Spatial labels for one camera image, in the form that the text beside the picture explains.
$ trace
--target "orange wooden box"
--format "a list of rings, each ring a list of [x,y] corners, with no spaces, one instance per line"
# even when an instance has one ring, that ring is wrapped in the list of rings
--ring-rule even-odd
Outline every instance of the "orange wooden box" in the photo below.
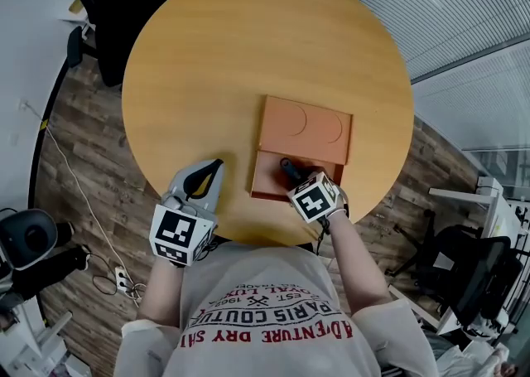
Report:
[[[352,122],[350,114],[267,96],[250,196],[289,201],[294,187],[280,168],[283,157],[299,168],[323,167],[340,184]]]

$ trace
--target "wooden floor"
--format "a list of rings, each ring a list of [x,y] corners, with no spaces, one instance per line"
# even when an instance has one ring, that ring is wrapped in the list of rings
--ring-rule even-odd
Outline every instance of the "wooden floor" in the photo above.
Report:
[[[159,197],[129,149],[120,95],[118,89],[104,87],[97,63],[85,57],[82,65],[70,70],[65,78],[50,128],[132,277],[136,282],[146,282],[153,262],[147,236]],[[381,269],[393,268],[413,253],[407,241],[393,231],[394,224],[421,239],[426,223],[423,211],[427,208],[439,213],[439,226],[442,222],[461,223],[465,218],[464,211],[430,197],[430,187],[472,191],[476,178],[476,170],[460,153],[416,120],[410,152],[399,178],[382,202],[357,224]],[[112,269],[117,265],[49,135],[41,153],[36,206],[57,221],[72,221],[77,229],[74,242],[87,244],[110,262]],[[322,244],[320,254],[344,298],[329,240]],[[94,287],[93,276],[105,275],[105,267],[102,261],[93,259],[88,271],[75,271],[41,294],[51,323],[65,311],[73,312],[72,321],[61,333],[69,349],[89,364],[94,376],[112,375],[120,328],[136,312],[134,303],[125,296],[103,295]],[[95,280],[102,284],[101,278]],[[413,289],[406,274],[395,284]]]

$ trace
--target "round wooden table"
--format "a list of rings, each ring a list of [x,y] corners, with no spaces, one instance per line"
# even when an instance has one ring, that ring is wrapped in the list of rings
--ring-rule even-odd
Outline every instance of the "round wooden table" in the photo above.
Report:
[[[251,198],[265,94],[354,115],[341,186],[351,220],[387,194],[407,156],[412,90],[392,37],[359,0],[168,0],[138,37],[123,118],[163,193],[181,168],[225,162],[216,234],[254,244],[317,237],[289,204]]]

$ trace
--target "power strip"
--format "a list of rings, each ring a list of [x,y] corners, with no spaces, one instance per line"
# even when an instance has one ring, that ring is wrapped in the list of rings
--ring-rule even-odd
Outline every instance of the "power strip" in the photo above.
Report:
[[[116,288],[120,292],[131,292],[133,290],[133,284],[127,278],[125,269],[123,267],[116,267],[114,270],[116,272]]]

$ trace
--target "white cube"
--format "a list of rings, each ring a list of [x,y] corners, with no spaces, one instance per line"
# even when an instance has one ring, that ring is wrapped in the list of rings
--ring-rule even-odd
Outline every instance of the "white cube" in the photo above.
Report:
[[[320,172],[287,193],[305,222],[310,223],[337,207],[339,189]]]
[[[157,205],[149,242],[156,256],[191,265],[210,243],[214,222]]]

